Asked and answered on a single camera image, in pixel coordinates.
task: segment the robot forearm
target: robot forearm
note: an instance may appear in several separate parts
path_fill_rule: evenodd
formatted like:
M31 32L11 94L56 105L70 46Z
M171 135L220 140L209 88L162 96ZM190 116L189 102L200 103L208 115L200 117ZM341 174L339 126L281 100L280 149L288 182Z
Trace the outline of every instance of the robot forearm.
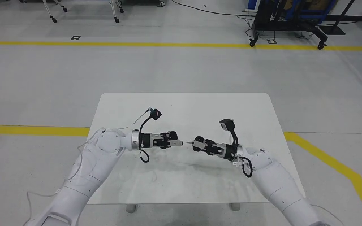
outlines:
M324 225L310 203L299 192L294 179L275 159L261 169L255 170L252 181L292 226Z
M253 180L261 194L281 211L292 226L327 225L299 192L292 176L268 151L246 149L239 145L232 120L224 119L220 124L224 130L231 132L234 139L232 145L198 136L189 142L193 150L227 159L236 166L241 164L244 174Z
M76 226L88 200L107 179L125 149L137 150L138 142L138 131L126 136L119 130L98 130L76 160L70 173L74 177L64 182L52 203L27 226Z

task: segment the floor marking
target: floor marking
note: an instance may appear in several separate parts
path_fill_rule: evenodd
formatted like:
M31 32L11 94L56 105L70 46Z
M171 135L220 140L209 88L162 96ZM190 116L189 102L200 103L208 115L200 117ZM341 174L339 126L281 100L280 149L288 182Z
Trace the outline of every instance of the floor marking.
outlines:
M86 47L186 47L251 49L249 44L223 43L173 43L173 42L45 42L45 41L0 41L2 46L86 46ZM318 50L308 45L255 45L254 49ZM362 51L362 46L325 46L323 50Z
M0 125L0 135L33 135L33 136L83 136L89 133L89 127L37 127L21 125ZM321 149L309 143L296 133L284 132L286 141L292 141L331 168L351 180L362 201L362 177Z
M351 170L329 154L315 147L296 133L284 132L284 136L287 141L296 143L301 148L314 155L320 161L326 163L328 166L351 180L352 185L355 187L355 190L360 197L360 200L362 201L362 177L357 172Z
M88 127L37 127L0 125L0 135L87 136Z

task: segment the black cable on floor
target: black cable on floor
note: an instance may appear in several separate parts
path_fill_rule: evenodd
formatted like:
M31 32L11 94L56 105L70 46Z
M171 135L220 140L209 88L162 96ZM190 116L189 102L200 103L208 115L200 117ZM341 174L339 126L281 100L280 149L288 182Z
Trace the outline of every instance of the black cable on floor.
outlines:
M173 1L174 3L176 3L176 4L178 4L178 5L186 6L186 7L189 7L189 8L193 8L194 10L200 10L200 11L202 11L202 12L208 12L208 13L211 13L211 14L226 15L226 16L249 16L249 17L255 17L254 15L223 14L223 13L221 13L221 12L211 12L211 11L203 10L203 9L200 9L200 8L195 8L195 7L192 7L192 6L188 6L188 5L185 5L185 4L176 2L175 0L172 0L172 1Z

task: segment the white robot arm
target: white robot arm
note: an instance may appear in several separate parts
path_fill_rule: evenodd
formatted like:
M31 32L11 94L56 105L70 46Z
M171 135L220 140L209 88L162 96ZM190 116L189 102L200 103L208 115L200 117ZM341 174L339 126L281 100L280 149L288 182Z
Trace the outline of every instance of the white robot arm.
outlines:
M266 150L244 148L238 144L234 132L235 124L230 119L220 121L222 128L231 132L234 142L218 144L212 140L196 137L192 141L194 151L204 151L216 155L243 169L261 194L278 208L292 226L327 226L317 212L299 192L293 177Z
M151 111L150 119L157 120L161 113ZM141 129L133 130L125 135L119 129L100 129L85 144L82 154L76 160L70 175L71 180L65 181L59 193L48 207L26 226L77 226L79 216L93 193L108 178L114 165L125 149L129 151L142 148L182 146L177 140L176 132L161 134L142 133Z

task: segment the table top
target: table top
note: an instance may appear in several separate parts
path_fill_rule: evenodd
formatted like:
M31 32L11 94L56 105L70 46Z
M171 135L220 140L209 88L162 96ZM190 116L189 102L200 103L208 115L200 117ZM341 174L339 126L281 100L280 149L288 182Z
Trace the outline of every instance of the table top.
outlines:
M148 107L162 116L150 120L143 132L176 131L182 147L147 149L148 163L138 151L125 151L108 179L89 204L142 203L233 203L267 202L238 167L219 157L194 152L186 141L203 136L218 143L230 142L219 121L234 119L239 143L267 149L304 189L289 152L272 102L265 93L105 93L90 128L130 126ZM148 117L144 115L133 127Z

